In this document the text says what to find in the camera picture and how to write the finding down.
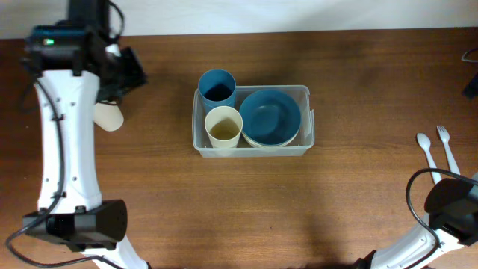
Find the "clear plastic container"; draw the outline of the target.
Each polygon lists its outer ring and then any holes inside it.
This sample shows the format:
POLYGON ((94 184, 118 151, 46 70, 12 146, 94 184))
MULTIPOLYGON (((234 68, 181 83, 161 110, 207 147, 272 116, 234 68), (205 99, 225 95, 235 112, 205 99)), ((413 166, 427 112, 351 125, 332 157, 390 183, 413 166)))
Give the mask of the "clear plastic container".
POLYGON ((238 86, 236 87, 235 109, 239 109, 242 102, 250 94, 258 90, 279 90, 289 94, 299 105, 302 122, 298 135, 284 147, 255 148, 250 146, 244 137, 241 137, 238 146, 232 149, 217 149, 211 145, 205 130, 205 109, 200 92, 194 93, 192 112, 193 146, 204 158, 259 158, 259 157, 288 157, 301 156, 312 148, 315 142, 314 110, 310 108, 310 91, 305 85, 267 85, 267 86, 238 86))

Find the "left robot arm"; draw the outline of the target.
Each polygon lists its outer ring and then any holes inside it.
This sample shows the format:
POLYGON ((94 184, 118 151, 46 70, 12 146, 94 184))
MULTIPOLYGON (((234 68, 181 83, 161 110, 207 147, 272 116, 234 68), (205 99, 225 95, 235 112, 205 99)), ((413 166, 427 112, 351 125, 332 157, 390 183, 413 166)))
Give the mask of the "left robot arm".
POLYGON ((95 107, 112 121, 115 99, 146 83, 130 48, 110 27, 111 1, 71 1, 65 20, 38 25, 25 41, 23 65, 37 91, 43 177, 37 210, 20 233, 64 245, 100 268, 147 268, 127 238, 122 200, 104 200, 96 177, 95 107))

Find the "blue bowl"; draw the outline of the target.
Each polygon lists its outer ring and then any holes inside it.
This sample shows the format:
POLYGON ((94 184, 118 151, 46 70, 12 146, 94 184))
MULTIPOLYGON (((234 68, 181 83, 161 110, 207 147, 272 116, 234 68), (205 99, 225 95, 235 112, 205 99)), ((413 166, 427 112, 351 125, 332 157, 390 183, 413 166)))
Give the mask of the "blue bowl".
POLYGON ((297 102, 279 90, 259 90, 242 102, 243 133, 261 146, 282 146, 299 133, 302 122, 297 102))

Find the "cream cup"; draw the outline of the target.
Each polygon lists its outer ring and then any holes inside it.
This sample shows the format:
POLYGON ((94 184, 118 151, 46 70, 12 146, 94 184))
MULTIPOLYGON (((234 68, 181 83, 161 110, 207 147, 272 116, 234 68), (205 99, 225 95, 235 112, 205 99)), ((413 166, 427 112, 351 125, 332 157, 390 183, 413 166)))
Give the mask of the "cream cup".
POLYGON ((214 148, 235 148, 243 130, 243 118, 232 107, 216 107, 205 117, 205 130, 214 148))
POLYGON ((116 101, 96 103, 93 120, 96 125, 107 132, 114 132, 124 123, 124 116, 116 101))

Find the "cream bowl front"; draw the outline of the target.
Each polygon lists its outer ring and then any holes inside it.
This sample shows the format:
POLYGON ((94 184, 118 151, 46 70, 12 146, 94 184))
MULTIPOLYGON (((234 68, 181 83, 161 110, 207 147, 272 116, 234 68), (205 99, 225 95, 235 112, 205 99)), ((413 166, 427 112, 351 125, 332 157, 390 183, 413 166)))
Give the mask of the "cream bowl front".
POLYGON ((284 146, 287 146, 289 143, 291 143, 294 140, 293 138, 291 138, 290 140, 287 140, 284 143, 280 143, 280 144, 276 144, 276 145, 266 145, 266 144, 258 143, 256 141, 254 141, 253 139, 251 139, 250 137, 247 137, 246 135, 244 135, 243 137, 250 146, 255 147, 255 148, 284 147, 284 146))

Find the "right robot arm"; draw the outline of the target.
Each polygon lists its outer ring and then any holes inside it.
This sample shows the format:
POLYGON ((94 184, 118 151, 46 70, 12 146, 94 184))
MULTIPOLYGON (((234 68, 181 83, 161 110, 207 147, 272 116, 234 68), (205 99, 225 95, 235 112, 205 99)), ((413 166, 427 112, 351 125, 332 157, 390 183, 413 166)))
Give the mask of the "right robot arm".
POLYGON ((425 268, 439 256, 477 242, 477 177, 461 175, 449 146, 444 148, 449 170, 431 162, 407 182, 406 203, 417 225, 390 247, 358 259, 353 268, 425 268), (412 205, 411 190, 424 173, 435 178, 424 204, 426 214, 419 217, 412 205))

